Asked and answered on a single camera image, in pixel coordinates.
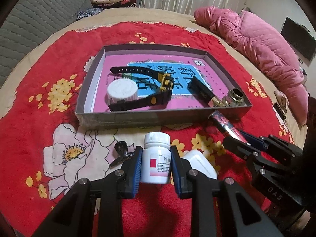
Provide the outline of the pink blue book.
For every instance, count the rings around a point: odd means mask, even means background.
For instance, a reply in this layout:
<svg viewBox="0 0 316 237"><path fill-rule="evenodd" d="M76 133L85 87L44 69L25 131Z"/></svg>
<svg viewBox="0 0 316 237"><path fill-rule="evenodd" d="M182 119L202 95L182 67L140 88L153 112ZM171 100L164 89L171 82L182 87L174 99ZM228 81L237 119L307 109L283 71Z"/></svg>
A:
<svg viewBox="0 0 316 237"><path fill-rule="evenodd" d="M188 83L196 76L209 89L221 99L227 95L228 91L234 87L216 64L207 56L179 56L163 54L121 54L103 55L95 70L96 84L94 88L94 100L90 107L90 112L109 112L110 103L107 94L108 86L111 82L120 78L129 78L138 86L138 98L156 94L161 84L150 76L141 74L118 74L110 72L112 67L137 66L148 67L155 71L169 73L174 78L174 88L172 100L168 102L166 109L193 109L204 108L206 105L193 96L188 89Z"/></svg>

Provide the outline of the black gold lipstick tube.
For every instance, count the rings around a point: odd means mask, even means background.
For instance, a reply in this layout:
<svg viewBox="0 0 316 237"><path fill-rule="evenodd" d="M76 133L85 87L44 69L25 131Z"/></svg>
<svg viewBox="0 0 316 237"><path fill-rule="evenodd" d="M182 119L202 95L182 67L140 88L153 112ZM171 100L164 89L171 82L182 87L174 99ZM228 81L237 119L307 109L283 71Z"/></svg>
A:
<svg viewBox="0 0 316 237"><path fill-rule="evenodd" d="M188 83L188 89L194 93L209 107L224 108L226 105L196 76Z"/></svg>

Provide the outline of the grey quilted sofa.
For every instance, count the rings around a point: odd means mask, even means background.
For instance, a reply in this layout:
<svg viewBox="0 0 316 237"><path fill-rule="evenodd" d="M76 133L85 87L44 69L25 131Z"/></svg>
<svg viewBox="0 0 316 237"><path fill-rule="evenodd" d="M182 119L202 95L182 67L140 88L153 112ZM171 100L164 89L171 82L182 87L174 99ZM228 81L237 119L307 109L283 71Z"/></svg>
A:
<svg viewBox="0 0 316 237"><path fill-rule="evenodd" d="M90 0L19 0L1 26L1 83L30 51L91 7Z"/></svg>

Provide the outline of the black yellow wrist watch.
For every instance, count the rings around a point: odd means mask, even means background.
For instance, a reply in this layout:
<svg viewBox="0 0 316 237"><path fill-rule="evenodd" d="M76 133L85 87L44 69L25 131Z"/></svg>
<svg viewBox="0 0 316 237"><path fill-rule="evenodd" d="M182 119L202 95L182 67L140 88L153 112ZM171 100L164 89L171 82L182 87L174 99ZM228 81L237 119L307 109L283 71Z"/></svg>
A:
<svg viewBox="0 0 316 237"><path fill-rule="evenodd" d="M110 111L129 111L151 106L166 106L172 97L175 80L170 73L142 66L116 66L110 71L114 75L136 82L141 97L133 101L118 101L109 104Z"/></svg>

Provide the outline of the metal pipe fitting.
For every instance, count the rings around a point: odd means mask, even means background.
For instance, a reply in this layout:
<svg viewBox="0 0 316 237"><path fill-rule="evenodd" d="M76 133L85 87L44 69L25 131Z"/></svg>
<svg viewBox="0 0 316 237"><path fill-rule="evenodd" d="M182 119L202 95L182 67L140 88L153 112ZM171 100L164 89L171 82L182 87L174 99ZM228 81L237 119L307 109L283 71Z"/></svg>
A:
<svg viewBox="0 0 316 237"><path fill-rule="evenodd" d="M222 102L225 106L241 106L244 103L243 92L238 88L230 89L227 95L222 98Z"/></svg>

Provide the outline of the white round jar lid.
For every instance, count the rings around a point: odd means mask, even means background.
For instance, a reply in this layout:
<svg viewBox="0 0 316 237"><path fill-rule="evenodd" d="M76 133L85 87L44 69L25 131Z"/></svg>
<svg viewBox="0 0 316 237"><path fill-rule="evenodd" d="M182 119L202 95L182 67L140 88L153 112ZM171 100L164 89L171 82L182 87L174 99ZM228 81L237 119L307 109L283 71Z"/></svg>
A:
<svg viewBox="0 0 316 237"><path fill-rule="evenodd" d="M138 98L138 86L131 79L121 78L114 80L107 87L107 103L118 101L133 101Z"/></svg>

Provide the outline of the grey cardboard box tray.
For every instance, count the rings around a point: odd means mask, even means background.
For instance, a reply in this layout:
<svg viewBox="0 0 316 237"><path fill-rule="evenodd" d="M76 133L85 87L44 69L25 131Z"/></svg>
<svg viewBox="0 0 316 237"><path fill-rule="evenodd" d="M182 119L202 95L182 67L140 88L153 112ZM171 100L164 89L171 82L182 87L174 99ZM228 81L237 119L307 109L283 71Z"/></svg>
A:
<svg viewBox="0 0 316 237"><path fill-rule="evenodd" d="M166 105L110 111L107 89L117 79L128 78L137 84L136 99L155 95L160 87L157 80L147 75L111 73L111 68L118 66L147 67L172 75L174 88L171 100ZM204 50L163 44L106 45L87 71L75 115L82 126L106 129L203 121L214 111L214 107L188 89L192 78L199 79L219 99L239 88L223 64Z"/></svg>

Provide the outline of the white medicine bottle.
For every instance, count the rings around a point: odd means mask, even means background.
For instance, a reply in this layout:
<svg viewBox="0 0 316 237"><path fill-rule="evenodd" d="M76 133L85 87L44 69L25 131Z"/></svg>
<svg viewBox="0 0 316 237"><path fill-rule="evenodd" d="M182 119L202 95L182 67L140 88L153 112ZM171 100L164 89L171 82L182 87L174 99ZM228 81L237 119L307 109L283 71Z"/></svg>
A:
<svg viewBox="0 0 316 237"><path fill-rule="evenodd" d="M141 183L164 185L170 178L170 136L163 132L150 132L144 137L141 161Z"/></svg>

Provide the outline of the black television screen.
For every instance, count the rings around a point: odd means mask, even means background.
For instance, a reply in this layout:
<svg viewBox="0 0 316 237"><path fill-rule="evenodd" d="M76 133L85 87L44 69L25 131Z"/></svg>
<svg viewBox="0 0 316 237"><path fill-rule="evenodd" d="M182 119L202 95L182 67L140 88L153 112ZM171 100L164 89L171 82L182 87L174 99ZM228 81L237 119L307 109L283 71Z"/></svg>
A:
<svg viewBox="0 0 316 237"><path fill-rule="evenodd" d="M281 29L281 35L307 60L315 55L315 38L302 25L286 18Z"/></svg>

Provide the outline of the black hair clip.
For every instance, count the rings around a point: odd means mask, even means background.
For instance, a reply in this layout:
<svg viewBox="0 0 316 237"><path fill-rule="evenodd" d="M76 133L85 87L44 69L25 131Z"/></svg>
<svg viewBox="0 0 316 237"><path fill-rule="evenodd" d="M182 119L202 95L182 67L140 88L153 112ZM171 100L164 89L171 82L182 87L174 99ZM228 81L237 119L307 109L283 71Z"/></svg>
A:
<svg viewBox="0 0 316 237"><path fill-rule="evenodd" d="M127 161L128 159L132 158L134 152L128 152L128 146L125 141L119 141L114 146L116 152L118 153L118 157L110 163L110 167L115 167L120 163Z"/></svg>

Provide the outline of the pink quilted jacket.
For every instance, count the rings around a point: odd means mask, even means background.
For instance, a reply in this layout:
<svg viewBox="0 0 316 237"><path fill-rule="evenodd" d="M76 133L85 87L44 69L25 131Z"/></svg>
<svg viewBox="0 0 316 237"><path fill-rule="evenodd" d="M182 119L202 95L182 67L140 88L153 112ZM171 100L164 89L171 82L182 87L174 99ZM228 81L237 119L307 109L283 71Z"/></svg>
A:
<svg viewBox="0 0 316 237"><path fill-rule="evenodd" d="M255 14L230 9L196 9L198 25L220 36L267 76L285 94L297 122L303 126L308 116L308 92L303 85L296 53L285 38Z"/></svg>

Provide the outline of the white rounded plastic case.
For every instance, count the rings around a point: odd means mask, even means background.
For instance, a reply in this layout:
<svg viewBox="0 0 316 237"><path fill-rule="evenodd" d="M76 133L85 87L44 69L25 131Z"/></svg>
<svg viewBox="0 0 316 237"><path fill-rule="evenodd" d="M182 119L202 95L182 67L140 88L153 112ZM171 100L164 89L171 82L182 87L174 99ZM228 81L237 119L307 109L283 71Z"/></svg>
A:
<svg viewBox="0 0 316 237"><path fill-rule="evenodd" d="M211 179L217 179L217 172L207 158L198 150L191 150L182 157L190 162L191 168Z"/></svg>

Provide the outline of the beige bed cover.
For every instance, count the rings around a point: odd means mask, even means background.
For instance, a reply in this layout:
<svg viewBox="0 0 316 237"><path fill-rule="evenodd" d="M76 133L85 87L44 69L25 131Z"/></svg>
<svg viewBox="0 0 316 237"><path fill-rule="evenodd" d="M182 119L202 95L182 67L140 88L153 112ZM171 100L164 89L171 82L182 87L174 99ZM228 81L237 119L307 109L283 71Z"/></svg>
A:
<svg viewBox="0 0 316 237"><path fill-rule="evenodd" d="M276 97L274 95L274 90L276 90L276 87L274 84L267 77L265 77L265 75L260 70L258 70L246 57L225 43L222 38L211 33L208 29L197 25L193 19L193 16L159 9L117 8L106 10L105 12L102 12L96 16L83 18L82 20L70 24L64 29L52 34L47 40L27 54L17 64L1 87L1 118L5 117L5 115L13 107L14 100L16 99L17 95L16 89L21 80L38 61L38 59L45 53L45 51L62 35L64 35L67 31L73 30L86 32L103 26L109 28L121 22L145 22L146 24L163 22L184 28L194 28L198 31L201 31L202 33L218 38L220 43L225 47L226 51L237 62L239 62L241 66L244 67L244 69L246 69L248 73L250 73L250 75L261 84L261 86L263 86L271 101L276 102ZM307 126L305 125L300 127L292 112L288 111L287 127L292 134L295 145L303 148L308 129Z"/></svg>

